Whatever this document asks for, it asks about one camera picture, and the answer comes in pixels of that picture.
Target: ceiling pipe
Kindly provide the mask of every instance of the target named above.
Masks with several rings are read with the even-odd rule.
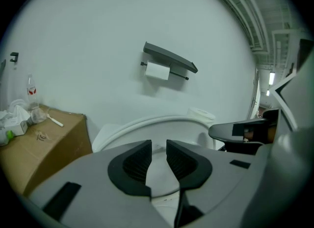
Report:
[[[261,13],[260,8],[257,5],[256,1],[255,0],[250,0],[250,2],[252,3],[252,5],[254,7],[254,10],[255,10],[255,12],[256,12],[256,14],[258,16],[258,19],[259,19],[259,21],[261,23],[261,26],[262,26],[262,31],[263,31],[265,42],[266,42],[265,54],[269,54],[270,53],[270,45],[269,45],[269,38],[268,38],[268,33],[267,33],[265,21],[264,21],[264,19],[262,17],[262,13]]]
[[[250,8],[248,7],[248,5],[246,4],[245,0],[239,0],[241,2],[241,4],[243,5],[244,9],[246,10],[248,16],[250,17],[250,20],[252,21],[254,30],[256,31],[257,34],[257,38],[259,40],[259,44],[260,44],[260,48],[253,48],[252,50],[263,50],[264,49],[264,45],[263,45],[263,41],[262,41],[262,36],[261,36],[261,32],[259,31],[259,27],[257,25],[256,20],[254,19],[254,16],[252,14],[252,11],[250,10]]]
[[[250,35],[250,39],[251,39],[251,43],[252,45],[254,46],[254,37],[253,37],[253,34],[252,34],[252,31],[251,31],[251,28],[249,27],[249,24],[247,23],[244,15],[242,14],[242,12],[239,10],[238,6],[232,1],[232,0],[227,0],[231,5],[232,7],[237,11],[237,13],[240,15],[240,18],[242,19],[243,23],[245,24],[247,30],[248,30],[248,33]]]

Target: white brush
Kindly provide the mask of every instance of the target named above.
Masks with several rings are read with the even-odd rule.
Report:
[[[50,117],[49,114],[47,114],[47,117],[51,119],[55,124],[58,124],[60,127],[63,127],[64,125],[61,122],[58,122],[55,118]]]

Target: wall hook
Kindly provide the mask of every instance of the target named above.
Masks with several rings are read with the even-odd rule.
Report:
[[[12,52],[12,53],[10,54],[10,56],[15,56],[14,60],[11,59],[10,61],[15,62],[15,63],[18,62],[19,53],[17,53],[17,52]]]

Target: white handle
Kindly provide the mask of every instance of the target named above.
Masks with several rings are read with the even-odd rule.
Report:
[[[61,122],[58,122],[56,119],[50,117],[51,121],[53,121],[54,123],[58,124],[59,126],[63,127],[64,125]]]

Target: toilet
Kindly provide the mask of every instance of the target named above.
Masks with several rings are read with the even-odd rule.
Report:
[[[101,152],[127,143],[152,141],[152,162],[147,171],[146,185],[151,188],[152,205],[173,226],[179,203],[180,185],[166,161],[166,140],[178,140],[208,149],[219,149],[208,135],[213,124],[197,115],[163,115],[137,119],[126,125],[104,125],[95,138],[93,152]]]

